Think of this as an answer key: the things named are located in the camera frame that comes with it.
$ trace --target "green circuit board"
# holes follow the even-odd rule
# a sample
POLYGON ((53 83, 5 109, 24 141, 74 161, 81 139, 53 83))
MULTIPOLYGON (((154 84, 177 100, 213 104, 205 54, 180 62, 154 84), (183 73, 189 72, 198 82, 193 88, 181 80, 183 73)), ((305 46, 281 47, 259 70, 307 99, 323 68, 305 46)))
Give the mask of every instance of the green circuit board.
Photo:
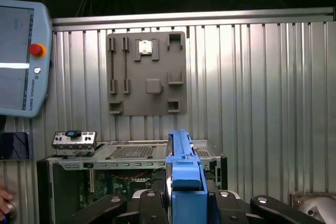
POLYGON ((121 194, 130 200, 137 190, 152 187, 153 170, 83 170, 79 174, 80 209, 105 195, 121 194))

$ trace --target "smartphone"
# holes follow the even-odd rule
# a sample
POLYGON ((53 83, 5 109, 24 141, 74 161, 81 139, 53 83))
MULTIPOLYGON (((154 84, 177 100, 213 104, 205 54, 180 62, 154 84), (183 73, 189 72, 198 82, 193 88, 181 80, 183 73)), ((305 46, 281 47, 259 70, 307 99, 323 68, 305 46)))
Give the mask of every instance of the smartphone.
POLYGON ((0 160, 30 159, 29 137, 26 132, 0 133, 0 160))

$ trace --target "finger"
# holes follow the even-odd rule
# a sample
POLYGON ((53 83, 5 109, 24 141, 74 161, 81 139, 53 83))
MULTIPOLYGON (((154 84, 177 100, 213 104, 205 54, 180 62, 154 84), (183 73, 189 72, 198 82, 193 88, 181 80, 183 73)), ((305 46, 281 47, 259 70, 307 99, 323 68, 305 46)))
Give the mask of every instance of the finger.
POLYGON ((6 202, 2 197, 0 197, 0 210, 4 213, 7 214, 9 213, 9 207, 7 206, 6 202))
POLYGON ((9 194, 6 191, 0 190, 0 197, 3 197, 4 199, 11 200, 13 198, 13 195, 9 194))

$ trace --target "ventilation grille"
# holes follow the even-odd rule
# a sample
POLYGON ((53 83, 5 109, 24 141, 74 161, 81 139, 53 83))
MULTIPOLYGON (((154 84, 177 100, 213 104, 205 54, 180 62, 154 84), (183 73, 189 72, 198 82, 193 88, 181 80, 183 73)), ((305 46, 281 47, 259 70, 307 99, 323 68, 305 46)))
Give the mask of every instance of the ventilation grille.
POLYGON ((196 150, 196 154, 199 156, 199 157, 210 157, 209 153, 207 151, 199 151, 199 150, 196 150))
POLYGON ((113 158, 147 158, 153 154, 153 148, 148 146, 127 146, 117 148, 110 157, 113 158))

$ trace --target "gray pegboard panel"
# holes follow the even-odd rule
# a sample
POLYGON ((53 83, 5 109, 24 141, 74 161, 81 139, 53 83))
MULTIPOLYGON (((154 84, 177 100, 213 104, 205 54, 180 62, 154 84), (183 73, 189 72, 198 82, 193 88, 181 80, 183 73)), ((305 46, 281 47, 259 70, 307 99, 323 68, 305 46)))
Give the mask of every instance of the gray pegboard panel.
POLYGON ((183 32, 107 36, 109 113, 187 113, 183 32))

